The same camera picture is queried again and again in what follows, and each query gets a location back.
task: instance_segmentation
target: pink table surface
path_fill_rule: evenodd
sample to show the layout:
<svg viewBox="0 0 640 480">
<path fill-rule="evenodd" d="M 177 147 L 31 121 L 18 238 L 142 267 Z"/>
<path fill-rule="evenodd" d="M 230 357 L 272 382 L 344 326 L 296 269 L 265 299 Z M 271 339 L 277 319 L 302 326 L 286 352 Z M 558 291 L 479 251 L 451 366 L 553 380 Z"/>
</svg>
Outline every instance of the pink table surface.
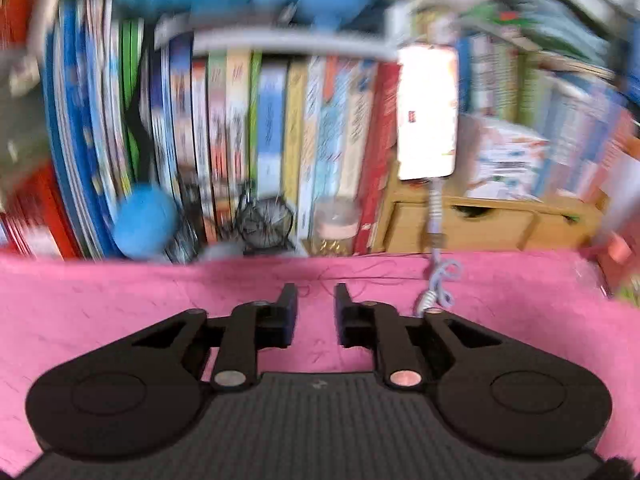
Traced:
<svg viewBox="0 0 640 480">
<path fill-rule="evenodd" d="M 565 357 L 597 374 L 614 400 L 598 452 L 640 458 L 640 312 L 607 301 L 580 278 L 573 253 L 462 253 L 463 279 L 450 282 L 453 311 Z M 0 258 L 0 469 L 16 475 L 40 451 L 24 399 L 47 369 L 187 308 L 223 316 L 239 303 L 299 290 L 288 349 L 261 352 L 261 370 L 330 372 L 371 367 L 362 349 L 343 349 L 333 288 L 408 314 L 426 286 L 420 256 L 237 259 L 189 267 L 61 264 Z"/>
</svg>

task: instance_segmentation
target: charging cable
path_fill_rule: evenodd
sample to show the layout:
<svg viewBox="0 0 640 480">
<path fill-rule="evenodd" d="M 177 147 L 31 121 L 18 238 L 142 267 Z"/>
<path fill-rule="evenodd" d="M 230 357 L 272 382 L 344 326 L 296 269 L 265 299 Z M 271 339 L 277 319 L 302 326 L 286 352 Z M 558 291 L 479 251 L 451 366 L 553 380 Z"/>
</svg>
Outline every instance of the charging cable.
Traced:
<svg viewBox="0 0 640 480">
<path fill-rule="evenodd" d="M 454 304 L 453 295 L 444 288 L 444 280 L 458 280 L 462 275 L 462 265 L 456 260 L 443 260 L 441 249 L 444 245 L 442 234 L 442 179 L 429 180 L 429 217 L 426 235 L 431 247 L 429 288 L 420 298 L 415 309 L 418 317 L 424 316 L 429 308 L 450 308 Z"/>
</svg>

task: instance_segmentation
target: wooden drawer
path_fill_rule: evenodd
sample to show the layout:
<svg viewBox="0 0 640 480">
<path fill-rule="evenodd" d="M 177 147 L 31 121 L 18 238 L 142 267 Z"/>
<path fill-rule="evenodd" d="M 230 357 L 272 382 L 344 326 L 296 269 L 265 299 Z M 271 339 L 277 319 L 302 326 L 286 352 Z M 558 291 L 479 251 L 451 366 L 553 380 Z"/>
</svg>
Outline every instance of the wooden drawer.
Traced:
<svg viewBox="0 0 640 480">
<path fill-rule="evenodd" d="M 538 213 L 523 250 L 577 249 L 598 229 L 601 215 L 594 210 L 575 217 Z"/>
<path fill-rule="evenodd" d="M 385 236 L 389 253 L 419 253 L 424 250 L 424 223 L 427 209 L 422 204 L 397 203 Z M 517 250 L 534 221 L 529 211 L 489 209 L 469 218 L 451 205 L 445 205 L 443 232 L 446 250 Z"/>
</svg>

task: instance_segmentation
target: blue ball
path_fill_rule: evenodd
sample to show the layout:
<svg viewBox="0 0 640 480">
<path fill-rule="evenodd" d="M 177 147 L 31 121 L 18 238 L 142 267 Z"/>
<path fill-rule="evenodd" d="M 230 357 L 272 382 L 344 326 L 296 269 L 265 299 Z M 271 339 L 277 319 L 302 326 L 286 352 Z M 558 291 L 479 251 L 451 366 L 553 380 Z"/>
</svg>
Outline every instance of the blue ball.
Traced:
<svg viewBox="0 0 640 480">
<path fill-rule="evenodd" d="M 178 228 L 174 199 L 155 186 L 136 185 L 120 205 L 113 240 L 133 260 L 161 254 Z"/>
</svg>

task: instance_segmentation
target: ribbed black surface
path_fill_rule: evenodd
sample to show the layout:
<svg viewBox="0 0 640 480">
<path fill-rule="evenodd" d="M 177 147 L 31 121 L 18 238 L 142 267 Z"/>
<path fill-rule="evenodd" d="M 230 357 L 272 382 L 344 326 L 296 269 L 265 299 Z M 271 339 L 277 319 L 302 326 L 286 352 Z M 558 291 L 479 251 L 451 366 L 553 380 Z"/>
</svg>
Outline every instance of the ribbed black surface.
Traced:
<svg viewBox="0 0 640 480">
<path fill-rule="evenodd" d="M 267 373 L 247 392 L 219 396 L 180 442 L 121 463 L 44 455 L 23 480 L 579 480 L 588 454 L 519 463 L 449 433 L 419 394 L 371 373 Z"/>
</svg>

